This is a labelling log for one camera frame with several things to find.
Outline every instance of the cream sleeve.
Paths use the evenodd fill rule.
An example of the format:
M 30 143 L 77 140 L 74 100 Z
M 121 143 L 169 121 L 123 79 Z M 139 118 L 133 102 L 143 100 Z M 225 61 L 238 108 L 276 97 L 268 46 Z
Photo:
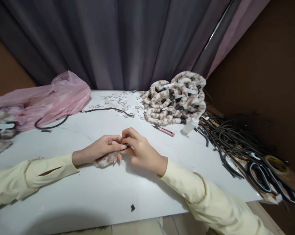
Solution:
M 0 205 L 20 200 L 41 186 L 79 172 L 72 164 L 72 154 L 51 159 L 23 161 L 15 167 L 0 171 Z
M 272 234 L 240 198 L 223 192 L 199 174 L 168 160 L 166 173 L 160 179 L 185 198 L 196 220 L 207 223 L 219 234 Z

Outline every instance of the brown wall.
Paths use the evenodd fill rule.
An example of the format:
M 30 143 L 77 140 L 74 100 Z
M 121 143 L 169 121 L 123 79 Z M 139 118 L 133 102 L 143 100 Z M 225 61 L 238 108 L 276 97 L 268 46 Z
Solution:
M 255 131 L 295 171 L 295 0 L 271 0 L 207 80 L 211 103 L 226 115 L 259 113 Z M 288 235 L 295 206 L 264 208 Z
M 0 41 L 0 96 L 15 89 L 36 86 L 23 67 Z

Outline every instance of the person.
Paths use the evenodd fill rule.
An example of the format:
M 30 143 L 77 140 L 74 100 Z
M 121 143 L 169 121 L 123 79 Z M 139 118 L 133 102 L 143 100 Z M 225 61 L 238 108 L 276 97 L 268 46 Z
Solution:
M 77 173 L 80 171 L 78 166 L 92 163 L 112 151 L 127 153 L 133 165 L 155 172 L 160 180 L 185 198 L 196 220 L 207 223 L 218 234 L 272 234 L 240 198 L 223 192 L 200 174 L 180 168 L 167 157 L 161 156 L 148 140 L 133 128 L 123 130 L 121 137 L 105 135 L 85 149 L 72 154 L 51 159 L 27 160 L 9 170 L 1 171 L 0 205 L 9 204 L 15 199 L 20 200 L 43 185 Z M 142 228 L 141 234 L 163 234 L 161 226 L 157 226 L 152 219 L 85 232 L 131 234 L 131 227 L 135 227 L 135 234 L 139 234 L 138 227 Z

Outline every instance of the fuzzy fabric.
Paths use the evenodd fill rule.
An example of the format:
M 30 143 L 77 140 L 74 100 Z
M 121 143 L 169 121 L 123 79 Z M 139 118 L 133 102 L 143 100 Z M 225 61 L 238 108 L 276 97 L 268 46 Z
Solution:
M 157 125 L 179 124 L 203 114 L 206 109 L 203 88 L 206 80 L 199 74 L 184 71 L 177 74 L 171 83 L 160 80 L 151 85 L 147 92 L 142 91 L 144 107 L 147 109 L 145 118 Z
M 0 111 L 0 124 L 6 124 L 7 122 L 14 121 L 16 121 L 14 116 Z M 13 136 L 15 136 L 15 134 L 16 129 L 0 130 L 0 153 L 2 153 L 5 149 L 9 148 L 12 145 L 12 141 L 8 139 L 11 139 Z
M 115 163 L 115 159 L 118 157 L 118 155 L 121 153 L 121 151 L 116 151 L 116 152 L 110 152 L 105 154 L 99 159 L 96 159 L 94 162 L 94 165 L 97 168 L 105 168 L 109 166 L 110 164 Z

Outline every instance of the pink plastic bag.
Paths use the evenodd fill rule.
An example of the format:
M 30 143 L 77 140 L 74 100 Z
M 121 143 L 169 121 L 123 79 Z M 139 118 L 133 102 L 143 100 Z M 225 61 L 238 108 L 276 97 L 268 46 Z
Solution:
M 90 101 L 91 89 L 71 71 L 58 75 L 47 86 L 19 89 L 0 96 L 0 110 L 12 114 L 19 131 L 49 124 L 57 118 L 76 114 Z

